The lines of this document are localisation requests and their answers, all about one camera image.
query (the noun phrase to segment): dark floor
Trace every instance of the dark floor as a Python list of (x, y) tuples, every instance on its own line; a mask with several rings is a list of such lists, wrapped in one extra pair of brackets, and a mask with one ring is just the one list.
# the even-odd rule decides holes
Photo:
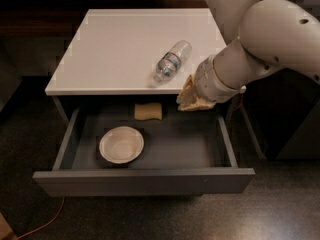
[[(32, 181), (52, 166), (65, 131), (46, 81), (25, 79), (0, 114), (0, 212), (17, 235), (61, 203)], [(242, 194), (68, 197), (59, 218), (26, 239), (319, 239), (320, 161), (259, 160), (240, 112), (231, 138), (240, 166), (256, 171)]]

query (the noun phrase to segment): desk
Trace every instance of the desk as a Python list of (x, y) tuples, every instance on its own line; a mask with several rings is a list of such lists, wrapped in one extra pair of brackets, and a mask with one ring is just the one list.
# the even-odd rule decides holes
[[(153, 86), (157, 62), (182, 39), (191, 58), (172, 81)], [(68, 128), (53, 170), (36, 172), (35, 181), (52, 196), (242, 192), (254, 171), (238, 168), (223, 118), (175, 103), (187, 76), (224, 47), (209, 9), (90, 10), (46, 88)], [(63, 96), (80, 98), (70, 120)], [(163, 120), (134, 120), (134, 104), (150, 101), (162, 103)], [(145, 147), (114, 168), (97, 144), (121, 125), (138, 129)]]

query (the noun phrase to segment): transparent bottle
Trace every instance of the transparent bottle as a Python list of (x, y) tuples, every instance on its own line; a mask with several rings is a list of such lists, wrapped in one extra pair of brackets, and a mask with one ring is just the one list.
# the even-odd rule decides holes
[(192, 47), (187, 41), (176, 43), (158, 62), (153, 76), (155, 83), (161, 84), (171, 80), (190, 57), (191, 51)]

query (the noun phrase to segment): drawer front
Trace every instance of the drawer front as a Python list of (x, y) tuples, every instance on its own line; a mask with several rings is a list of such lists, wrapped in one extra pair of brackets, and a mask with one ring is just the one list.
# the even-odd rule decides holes
[[(255, 173), (238, 168), (223, 118), (215, 112), (177, 112), (174, 101), (164, 103), (162, 121), (137, 122), (131, 109), (114, 106), (75, 109), (53, 170), (35, 172), (34, 180), (50, 196), (243, 192)], [(125, 111), (124, 116), (118, 111)], [(101, 159), (97, 144), (104, 128), (123, 123), (142, 131), (145, 147), (125, 168), (115, 168)]]
[(241, 193), (253, 169), (36, 172), (34, 180), (50, 196), (144, 196)]

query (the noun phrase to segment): red wire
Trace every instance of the red wire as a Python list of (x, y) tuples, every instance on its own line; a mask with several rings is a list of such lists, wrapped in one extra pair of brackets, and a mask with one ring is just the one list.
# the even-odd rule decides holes
[(35, 232), (37, 232), (37, 231), (45, 228), (46, 226), (50, 225), (52, 222), (54, 222), (54, 221), (56, 220), (56, 218), (58, 218), (58, 216), (60, 215), (60, 213), (61, 213), (61, 211), (62, 211), (62, 207), (63, 207), (63, 205), (64, 205), (64, 200), (65, 200), (65, 197), (62, 198), (62, 203), (61, 203), (61, 205), (60, 205), (60, 208), (59, 208), (57, 214), (53, 217), (52, 220), (50, 220), (48, 223), (42, 225), (41, 227), (38, 227), (38, 228), (36, 228), (36, 229), (34, 229), (34, 230), (31, 230), (31, 231), (23, 234), (22, 236), (19, 236), (19, 237), (17, 238), (17, 240), (20, 240), (21, 238), (26, 237), (26, 236), (28, 236), (28, 235), (31, 235), (31, 234), (33, 234), (33, 233), (35, 233)]

